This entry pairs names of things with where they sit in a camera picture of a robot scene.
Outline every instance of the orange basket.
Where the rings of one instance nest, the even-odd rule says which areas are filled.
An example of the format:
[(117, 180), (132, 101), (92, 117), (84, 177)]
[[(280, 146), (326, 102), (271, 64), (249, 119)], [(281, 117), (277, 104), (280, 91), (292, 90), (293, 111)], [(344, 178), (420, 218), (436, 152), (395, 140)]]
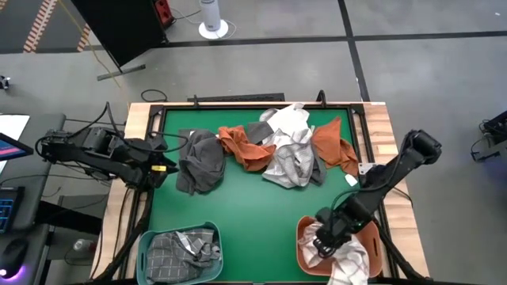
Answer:
[[(313, 276), (331, 276), (332, 271), (332, 258), (326, 258), (321, 263), (313, 268), (309, 268), (303, 258), (303, 251), (299, 248), (298, 240), (303, 237), (304, 229), (315, 222), (315, 218), (310, 216), (302, 217), (298, 222), (295, 237), (295, 250), (297, 252), (297, 260), (301, 270)], [(370, 278), (376, 277), (382, 271), (382, 255), (380, 253), (380, 236), (379, 229), (375, 223), (370, 222), (359, 233), (356, 238), (364, 246), (368, 252), (368, 259), (370, 260)]]

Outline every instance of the concrete floor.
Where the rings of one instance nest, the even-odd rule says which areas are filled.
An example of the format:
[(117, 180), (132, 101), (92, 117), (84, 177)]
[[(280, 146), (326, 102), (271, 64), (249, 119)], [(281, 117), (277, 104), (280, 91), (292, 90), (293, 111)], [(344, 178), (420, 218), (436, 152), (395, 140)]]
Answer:
[[(171, 3), (186, 13), (196, 8), (188, 1)], [(502, 0), (346, 0), (346, 4), (356, 35), (507, 30), (507, 5)], [(345, 34), (334, 0), (223, 0), (222, 5), (223, 17), (238, 26), (234, 38)], [(301, 26), (301, 17), (313, 24)], [(173, 41), (200, 40), (195, 32), (196, 27), (183, 20), (168, 31)], [(435, 165), (408, 178), (431, 276), (505, 283), (507, 167), (497, 159), (474, 163), (469, 153), (480, 137), (478, 124), (507, 109), (507, 38), (358, 42), (357, 49), (370, 98), (387, 102), (398, 141), (410, 129), (422, 128), (443, 144)], [(105, 52), (98, 54), (112, 67)], [(116, 120), (124, 121), (125, 98), (140, 101), (140, 92), (148, 88), (165, 91), (171, 101), (185, 101), (193, 94), (275, 92), (284, 92), (288, 101), (311, 101), (319, 89), (331, 101), (361, 100), (347, 43), (152, 50), (128, 64), (146, 63), (147, 69), (118, 78), (121, 91), (111, 80), (96, 81), (104, 71), (90, 52), (0, 55), (0, 63), (0, 74), (13, 78), (13, 88), (0, 96), (2, 112), (64, 112), (74, 119), (92, 120), (111, 101)], [(66, 127), (72, 130), (77, 124)], [(72, 185), (64, 187), (62, 195), (106, 191), (91, 183), (52, 183)], [(62, 275), (62, 270), (70, 269), (52, 272)], [(82, 272), (89, 271), (71, 270), (81, 275), (65, 273), (71, 276), (67, 282), (82, 280), (86, 275)]]

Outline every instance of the computer mouse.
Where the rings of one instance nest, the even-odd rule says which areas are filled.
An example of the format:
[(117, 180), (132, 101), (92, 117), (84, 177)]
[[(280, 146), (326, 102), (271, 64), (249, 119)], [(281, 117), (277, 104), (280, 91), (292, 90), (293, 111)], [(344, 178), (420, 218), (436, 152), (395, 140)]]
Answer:
[(21, 269), (29, 242), (24, 238), (12, 240), (0, 256), (0, 276), (3, 279), (14, 277)]

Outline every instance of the teal basket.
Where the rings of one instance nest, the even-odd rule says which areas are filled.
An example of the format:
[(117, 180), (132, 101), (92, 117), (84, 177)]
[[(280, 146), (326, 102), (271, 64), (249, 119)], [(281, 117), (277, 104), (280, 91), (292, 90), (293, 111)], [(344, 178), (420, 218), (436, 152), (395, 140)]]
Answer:
[(205, 222), (202, 225), (199, 226), (189, 226), (186, 228), (180, 228), (180, 229), (173, 229), (173, 230), (164, 230), (164, 231), (147, 231), (143, 234), (141, 237), (141, 240), (139, 241), (139, 247), (137, 250), (137, 262), (135, 263), (135, 273), (137, 275), (137, 283), (139, 285), (152, 285), (153, 283), (147, 279), (146, 277), (146, 266), (147, 266), (147, 252), (148, 248), (150, 247), (151, 241), (153, 240), (153, 237), (157, 234), (164, 234), (164, 233), (170, 233), (174, 231), (186, 231), (186, 230), (192, 230), (192, 229), (198, 229), (198, 228), (205, 228), (205, 229), (211, 229), (215, 230), (217, 237), (218, 237), (218, 243), (220, 246), (220, 252), (222, 253), (222, 258), (219, 260), (213, 260), (213, 265), (205, 268), (202, 273), (200, 274), (199, 278), (195, 278), (189, 281), (181, 282), (181, 283), (174, 283), (177, 285), (192, 285), (197, 283), (204, 283), (208, 281), (214, 280), (216, 277), (220, 275), (220, 272), (223, 268), (223, 247), (222, 247), (222, 239), (220, 238), (220, 231), (219, 227), (216, 226), (213, 222)]

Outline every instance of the keyboard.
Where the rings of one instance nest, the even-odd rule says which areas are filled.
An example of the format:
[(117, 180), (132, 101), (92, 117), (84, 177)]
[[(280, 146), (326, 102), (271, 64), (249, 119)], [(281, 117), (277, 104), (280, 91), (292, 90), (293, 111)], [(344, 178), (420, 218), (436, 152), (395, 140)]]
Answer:
[(0, 234), (9, 232), (24, 191), (24, 187), (0, 188)]

